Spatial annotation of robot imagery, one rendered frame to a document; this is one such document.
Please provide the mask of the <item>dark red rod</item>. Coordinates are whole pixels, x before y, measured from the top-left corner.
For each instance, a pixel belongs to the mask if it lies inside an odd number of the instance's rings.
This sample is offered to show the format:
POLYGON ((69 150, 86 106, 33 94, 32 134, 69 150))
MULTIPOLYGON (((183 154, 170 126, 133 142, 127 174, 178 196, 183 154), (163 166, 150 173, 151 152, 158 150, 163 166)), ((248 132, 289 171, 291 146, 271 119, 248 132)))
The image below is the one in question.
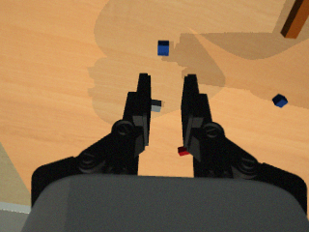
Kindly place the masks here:
POLYGON ((184 146, 178 147, 178 154, 180 156, 189 155, 189 153, 186 151, 186 147, 184 147, 184 146))

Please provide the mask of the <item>small blue block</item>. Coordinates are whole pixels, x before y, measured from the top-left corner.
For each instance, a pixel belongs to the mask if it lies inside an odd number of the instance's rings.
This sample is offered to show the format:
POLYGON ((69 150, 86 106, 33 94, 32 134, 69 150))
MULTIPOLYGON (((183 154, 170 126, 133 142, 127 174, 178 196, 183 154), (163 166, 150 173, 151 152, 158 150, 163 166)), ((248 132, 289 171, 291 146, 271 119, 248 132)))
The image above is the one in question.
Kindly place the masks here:
POLYGON ((157 56, 169 56, 169 41, 158 41, 157 56))

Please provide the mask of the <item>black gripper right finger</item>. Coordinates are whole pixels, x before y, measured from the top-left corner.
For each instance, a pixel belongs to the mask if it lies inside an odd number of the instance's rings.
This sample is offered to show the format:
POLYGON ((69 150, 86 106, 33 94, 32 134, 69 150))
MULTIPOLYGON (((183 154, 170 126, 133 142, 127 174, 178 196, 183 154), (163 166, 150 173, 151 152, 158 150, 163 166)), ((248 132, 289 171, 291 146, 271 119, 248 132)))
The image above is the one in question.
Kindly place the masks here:
POLYGON ((307 186, 294 173, 252 155, 225 136, 212 121, 208 95, 200 94, 196 74, 184 77, 181 104, 183 146, 193 156, 193 177, 244 179, 273 184, 295 197, 307 216, 307 186))

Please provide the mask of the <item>orange rod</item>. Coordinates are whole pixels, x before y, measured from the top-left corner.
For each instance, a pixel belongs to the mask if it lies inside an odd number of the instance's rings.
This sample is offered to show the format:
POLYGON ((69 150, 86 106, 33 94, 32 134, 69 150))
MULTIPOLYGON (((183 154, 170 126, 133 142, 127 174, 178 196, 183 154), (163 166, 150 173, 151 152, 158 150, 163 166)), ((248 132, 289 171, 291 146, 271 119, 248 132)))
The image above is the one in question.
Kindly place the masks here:
POLYGON ((287 39, 296 39, 308 16, 309 0, 295 0, 281 35, 287 39))

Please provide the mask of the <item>small blue cube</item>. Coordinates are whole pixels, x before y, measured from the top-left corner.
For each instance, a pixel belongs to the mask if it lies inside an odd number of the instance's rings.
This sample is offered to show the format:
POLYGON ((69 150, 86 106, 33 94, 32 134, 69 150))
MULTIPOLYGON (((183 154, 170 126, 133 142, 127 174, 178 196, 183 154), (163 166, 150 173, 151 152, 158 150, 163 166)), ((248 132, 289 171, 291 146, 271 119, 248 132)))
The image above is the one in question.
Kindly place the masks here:
POLYGON ((288 103, 287 99, 285 96, 277 94, 273 99, 272 99, 274 105, 282 108, 284 105, 288 103))

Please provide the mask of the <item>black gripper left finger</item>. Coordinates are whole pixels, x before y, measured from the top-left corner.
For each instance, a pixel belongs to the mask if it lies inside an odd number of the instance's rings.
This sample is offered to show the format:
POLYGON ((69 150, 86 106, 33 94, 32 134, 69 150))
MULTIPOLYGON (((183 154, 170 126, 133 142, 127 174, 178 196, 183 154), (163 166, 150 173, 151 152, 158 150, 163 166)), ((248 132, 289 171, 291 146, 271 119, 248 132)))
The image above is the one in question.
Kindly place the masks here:
POLYGON ((138 175, 139 154, 149 146, 151 110, 151 76, 139 73, 137 91, 127 93, 123 119, 113 124, 109 134, 77 157, 53 161, 33 172, 31 210, 42 190, 64 177, 88 173, 138 175))

